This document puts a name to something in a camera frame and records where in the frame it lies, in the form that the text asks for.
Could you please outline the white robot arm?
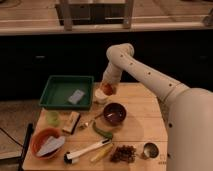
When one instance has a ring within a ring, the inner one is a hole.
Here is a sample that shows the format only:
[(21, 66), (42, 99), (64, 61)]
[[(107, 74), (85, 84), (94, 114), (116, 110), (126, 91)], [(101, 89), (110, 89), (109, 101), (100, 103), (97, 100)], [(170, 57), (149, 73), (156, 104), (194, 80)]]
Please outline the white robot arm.
[(213, 92), (190, 88), (133, 55), (129, 43), (109, 47), (103, 81), (116, 85), (126, 71), (169, 108), (166, 171), (213, 171)]

